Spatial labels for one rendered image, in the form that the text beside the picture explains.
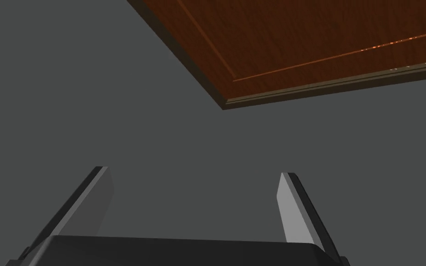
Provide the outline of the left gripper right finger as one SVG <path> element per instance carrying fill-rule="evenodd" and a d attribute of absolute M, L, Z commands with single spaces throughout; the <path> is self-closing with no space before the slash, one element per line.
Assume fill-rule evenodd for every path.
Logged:
<path fill-rule="evenodd" d="M 281 173 L 276 199 L 286 242 L 313 244 L 334 263 L 342 263 L 330 234 L 295 173 Z"/>

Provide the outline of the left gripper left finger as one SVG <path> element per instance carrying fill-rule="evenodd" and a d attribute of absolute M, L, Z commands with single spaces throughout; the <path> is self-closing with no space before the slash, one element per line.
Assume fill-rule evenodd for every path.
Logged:
<path fill-rule="evenodd" d="M 96 236 L 113 195 L 109 167 L 95 167 L 18 259 L 25 259 L 50 236 Z"/>

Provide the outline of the brown wooden door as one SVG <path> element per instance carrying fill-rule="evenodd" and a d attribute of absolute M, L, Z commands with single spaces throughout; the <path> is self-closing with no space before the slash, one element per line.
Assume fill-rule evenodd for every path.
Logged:
<path fill-rule="evenodd" d="M 426 79 L 426 0 L 127 0 L 223 109 Z"/>

